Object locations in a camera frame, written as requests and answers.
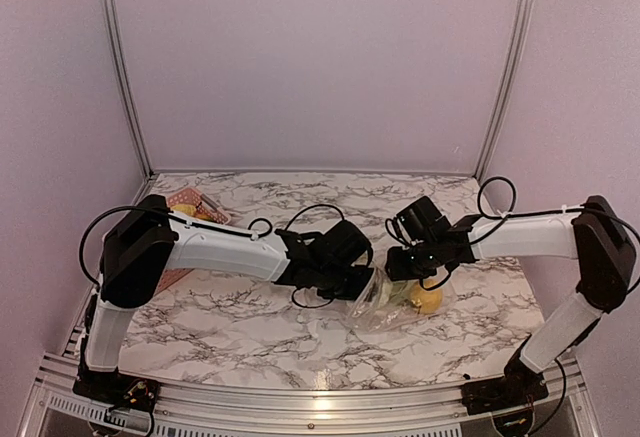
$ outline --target cable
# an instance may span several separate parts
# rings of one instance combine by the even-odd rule
[[[562,366],[562,364],[557,358],[554,359],[554,361],[558,365],[558,368],[560,369],[560,373],[562,374],[562,395],[560,396],[558,405],[556,405],[556,408],[553,409],[553,412],[551,412],[549,416],[546,419],[544,419],[544,421],[542,421],[542,423],[535,430],[532,430],[531,432],[529,432],[528,434],[529,437],[540,432],[540,430],[542,430],[542,428],[545,425],[547,425],[551,421],[551,419],[553,419],[556,416],[556,414],[560,411],[562,404],[564,403],[564,398],[567,396],[567,373],[564,371],[564,367]]]
[[[394,229],[393,232],[391,232],[391,229],[389,228],[389,224],[391,224],[393,226],[393,229]],[[399,229],[396,227],[396,225],[397,225],[397,221],[395,220],[395,218],[393,218],[393,219],[385,219],[385,221],[384,221],[384,228],[386,229],[387,234],[389,234],[389,236],[393,240],[395,240],[399,244],[404,245],[405,247],[411,247],[411,244],[409,242],[407,242],[407,240],[404,238],[402,233],[398,232]]]
[[[318,207],[327,207],[329,209],[333,209],[336,212],[338,212],[338,214],[340,214],[340,220],[344,220],[344,214],[342,213],[342,210],[340,210],[339,207],[333,204],[314,204],[314,205],[310,205],[309,207],[305,207],[296,215],[294,215],[293,218],[287,223],[284,230],[289,230],[289,227],[291,227],[291,224],[293,224],[298,219],[298,217],[300,217],[302,214],[304,214],[305,212],[308,212],[311,209],[317,209]]]
[[[153,410],[149,411],[149,430],[144,437],[151,437],[153,431],[156,429],[156,419],[153,417]]]
[[[295,305],[296,307],[300,307],[301,309],[320,309],[322,307],[326,307],[327,305],[331,304],[334,300],[336,300],[336,299],[329,299],[324,304],[320,304],[320,305],[316,305],[316,306],[303,305],[303,304],[301,304],[300,302],[298,302],[296,300],[296,293],[299,290],[301,290],[301,289],[296,289],[293,292],[291,292],[291,303],[293,305]]]
[[[95,277],[93,277],[91,275],[91,272],[89,272],[89,269],[87,269],[87,266],[86,266],[85,261],[84,261],[84,248],[85,248],[85,246],[87,244],[87,239],[89,238],[89,234],[95,228],[96,225],[98,225],[104,219],[106,219],[107,217],[109,217],[109,216],[111,216],[113,214],[117,214],[119,212],[136,212],[136,211],[137,212],[145,212],[147,214],[152,214],[152,215],[157,215],[159,217],[167,218],[169,220],[173,220],[173,221],[178,222],[180,224],[190,225],[190,226],[198,228],[198,229],[211,230],[211,231],[220,232],[220,233],[223,233],[223,234],[235,235],[235,236],[238,236],[238,237],[246,237],[248,239],[254,238],[254,234],[250,234],[250,233],[246,233],[246,232],[238,232],[238,231],[232,230],[230,228],[226,228],[226,227],[217,227],[217,226],[213,226],[213,225],[201,224],[200,222],[188,222],[186,219],[178,217],[177,215],[174,215],[174,214],[172,214],[170,212],[167,212],[167,211],[161,211],[161,210],[158,210],[158,209],[150,209],[150,208],[146,208],[146,207],[138,207],[138,206],[135,206],[135,205],[122,205],[122,206],[119,206],[119,207],[113,207],[112,209],[109,209],[109,210],[103,212],[98,217],[93,219],[93,221],[87,226],[87,228],[85,229],[84,233],[82,234],[82,238],[80,239],[80,245],[79,245],[79,248],[78,248],[78,260],[80,261],[80,269],[82,270],[82,273],[87,278],[87,280],[89,280],[93,285],[95,285],[98,288],[98,290],[100,289],[100,283],[98,282],[98,280]],[[269,224],[269,229],[267,231],[258,234],[258,238],[259,239],[263,238],[263,237],[266,237],[267,235],[269,235],[272,232],[273,225],[271,225],[271,222],[269,222],[267,219],[263,219],[262,217],[260,217],[258,219],[255,219],[251,223],[251,225],[253,225],[257,221],[265,221],[265,222],[267,222]]]
[[[267,229],[266,235],[269,235],[271,232],[273,232],[273,224],[271,223],[271,221],[269,219],[266,219],[264,217],[258,217],[257,219],[253,219],[251,221],[251,223],[249,224],[249,226],[247,227],[248,230],[251,230],[253,228],[253,226],[255,224],[257,224],[258,222],[264,222],[265,224],[267,224],[269,226],[269,228]]]
[[[426,290],[427,292],[431,292],[432,290],[436,290],[439,289],[440,287],[442,287],[444,284],[446,284],[447,282],[449,282],[449,279],[451,278],[451,275],[453,275],[453,272],[449,272],[447,274],[447,276],[442,279],[440,282],[438,282],[437,284],[432,285],[431,287],[425,287],[424,286],[424,279],[419,279],[418,282],[420,282],[420,287],[422,287],[423,290]]]

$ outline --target plastic packaging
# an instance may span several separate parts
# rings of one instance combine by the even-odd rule
[[[429,288],[445,277],[446,271],[442,269],[438,275],[425,279],[424,286]],[[437,290],[426,291],[417,280],[392,282],[384,270],[376,267],[371,280],[353,303],[347,323],[354,329],[385,332],[442,314],[456,300],[451,282]]]

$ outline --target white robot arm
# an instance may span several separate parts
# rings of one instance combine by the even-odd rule
[[[127,216],[104,238],[100,289],[85,314],[74,385],[75,393],[114,406],[150,411],[155,404],[157,382],[120,374],[118,360],[133,314],[151,300],[165,270],[239,273],[296,289],[316,288],[322,298],[343,300],[354,300],[373,272],[371,243],[345,219],[324,234],[271,228],[259,233],[172,213],[159,195],[126,209]],[[369,262],[356,265],[363,254]],[[140,385],[144,398],[130,395],[123,402]]]
[[[578,259],[576,291],[516,351],[504,377],[465,384],[463,403],[470,414],[545,398],[542,372],[624,302],[636,249],[620,222],[600,196],[580,206],[496,220],[467,215],[454,225],[422,197],[392,219],[395,237],[403,235],[402,225],[411,241],[400,238],[406,245],[389,249],[391,280],[422,279],[441,266],[451,273],[460,264],[494,257]]]

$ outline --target lavender wall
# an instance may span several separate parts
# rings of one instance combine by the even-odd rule
[[[83,228],[130,202],[142,178],[99,0],[0,2],[0,435],[10,436],[87,287]]]
[[[516,0],[117,0],[156,168],[472,173]]]
[[[490,175],[508,175],[518,208],[601,193],[640,228],[640,0],[536,0]],[[494,192],[504,206],[506,195]],[[576,265],[535,259],[525,270],[549,313]],[[640,428],[640,292],[606,316],[579,354],[604,437]]]

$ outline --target marble tabletop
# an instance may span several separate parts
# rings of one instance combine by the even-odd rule
[[[428,195],[454,222],[475,211],[474,179],[328,173],[162,174],[152,192],[195,186],[244,227],[256,217],[276,227],[300,209],[331,203],[369,237],[384,264],[395,242],[384,219]],[[330,210],[305,214],[296,229],[325,231]],[[291,288],[195,270],[134,316],[120,369],[161,378],[278,389],[364,389],[425,385],[500,373],[543,322],[515,259],[456,270],[457,302],[447,312],[384,333],[352,330],[346,302],[295,307]]]

